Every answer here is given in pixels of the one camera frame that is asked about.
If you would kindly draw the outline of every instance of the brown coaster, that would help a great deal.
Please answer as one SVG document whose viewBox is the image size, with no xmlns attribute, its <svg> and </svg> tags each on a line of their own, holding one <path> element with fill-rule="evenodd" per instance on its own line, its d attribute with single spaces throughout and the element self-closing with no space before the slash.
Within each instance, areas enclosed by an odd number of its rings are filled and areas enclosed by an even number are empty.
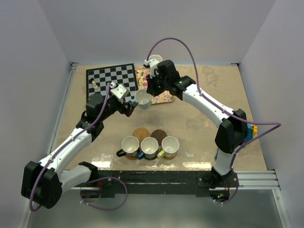
<svg viewBox="0 0 304 228">
<path fill-rule="evenodd" d="M 163 158 L 166 159 L 166 160 L 172 160 L 173 158 L 176 157 L 176 155 L 175 155 L 174 157 L 170 157 L 170 158 L 167 158 L 167 157 L 163 157 Z"/>
<path fill-rule="evenodd" d="M 145 157 L 145 159 L 147 159 L 147 160 L 149 160 L 149 161 L 152 161 L 152 160 L 154 160 L 154 159 L 156 159 L 157 158 L 157 156 L 155 156 L 154 158 L 146 158 Z"/>
<path fill-rule="evenodd" d="M 137 128 L 132 134 L 132 136 L 139 140 L 139 144 L 141 144 L 145 138 L 150 137 L 150 135 L 150 132 L 144 127 Z"/>
<path fill-rule="evenodd" d="M 129 160 L 137 160 L 137 156 L 136 157 L 128 157 L 128 156 L 125 156 L 127 159 L 129 159 Z"/>
<path fill-rule="evenodd" d="M 151 137 L 155 138 L 158 144 L 161 145 L 163 139 L 167 137 L 167 133 L 163 130 L 158 129 L 152 132 Z"/>
</svg>

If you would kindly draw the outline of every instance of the black cup handle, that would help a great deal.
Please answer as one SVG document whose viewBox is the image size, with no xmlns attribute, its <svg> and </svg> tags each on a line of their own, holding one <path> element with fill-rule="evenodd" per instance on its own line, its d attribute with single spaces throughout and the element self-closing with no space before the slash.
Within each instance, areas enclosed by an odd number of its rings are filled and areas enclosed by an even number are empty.
<svg viewBox="0 0 304 228">
<path fill-rule="evenodd" d="M 125 156 L 125 152 L 123 151 L 123 149 L 120 149 L 119 151 L 116 152 L 116 155 L 118 157 L 122 157 L 122 156 Z"/>
</svg>

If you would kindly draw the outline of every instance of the chessboard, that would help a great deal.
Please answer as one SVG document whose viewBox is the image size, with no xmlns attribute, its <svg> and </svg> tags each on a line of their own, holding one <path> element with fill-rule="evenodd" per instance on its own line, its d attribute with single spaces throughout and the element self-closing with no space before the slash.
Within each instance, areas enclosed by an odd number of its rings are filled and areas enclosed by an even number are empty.
<svg viewBox="0 0 304 228">
<path fill-rule="evenodd" d="M 109 82 L 123 84 L 130 91 L 125 98 L 126 102 L 134 99 L 138 90 L 134 64 L 86 70 L 86 99 L 95 93 L 105 96 L 105 87 Z"/>
</svg>

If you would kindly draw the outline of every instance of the white mug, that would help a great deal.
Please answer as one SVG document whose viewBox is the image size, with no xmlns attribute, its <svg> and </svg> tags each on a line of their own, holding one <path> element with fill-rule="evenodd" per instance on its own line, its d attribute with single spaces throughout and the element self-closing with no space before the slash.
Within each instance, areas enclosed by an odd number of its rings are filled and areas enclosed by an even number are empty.
<svg viewBox="0 0 304 228">
<path fill-rule="evenodd" d="M 142 141 L 141 149 L 146 158 L 154 158 L 159 152 L 158 142 L 152 137 L 147 137 Z"/>
<path fill-rule="evenodd" d="M 162 57 L 159 55 L 151 55 L 149 57 L 149 60 L 151 60 L 151 59 L 156 59 L 157 61 L 162 62 Z"/>
<path fill-rule="evenodd" d="M 138 107 L 141 109 L 150 108 L 152 104 L 152 95 L 148 94 L 146 89 L 137 90 L 134 99 L 138 103 Z"/>
<path fill-rule="evenodd" d="M 177 154 L 180 143 L 176 138 L 167 136 L 163 139 L 161 147 L 162 151 L 158 153 L 157 157 L 161 158 L 165 156 L 167 158 L 172 158 Z"/>
<path fill-rule="evenodd" d="M 122 141 L 122 149 L 117 151 L 116 155 L 118 157 L 125 155 L 134 158 L 138 155 L 139 151 L 139 140 L 134 136 L 128 136 Z"/>
</svg>

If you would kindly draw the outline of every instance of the white wall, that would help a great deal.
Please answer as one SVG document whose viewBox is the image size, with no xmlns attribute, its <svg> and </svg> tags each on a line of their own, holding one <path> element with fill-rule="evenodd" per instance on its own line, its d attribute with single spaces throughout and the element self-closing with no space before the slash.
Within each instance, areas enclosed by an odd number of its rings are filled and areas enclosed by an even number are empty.
<svg viewBox="0 0 304 228">
<path fill-rule="evenodd" d="M 67 77 L 38 1 L 0 1 L 0 227 L 18 225 L 23 169 L 46 153 Z"/>
<path fill-rule="evenodd" d="M 303 0 L 277 0 L 240 65 L 255 120 L 282 122 L 260 141 L 294 228 L 304 226 L 303 9 Z"/>
<path fill-rule="evenodd" d="M 39 0 L 66 56 L 80 63 L 142 63 L 164 37 L 198 63 L 240 62 L 275 0 Z M 175 41 L 155 51 L 190 63 Z"/>
</svg>

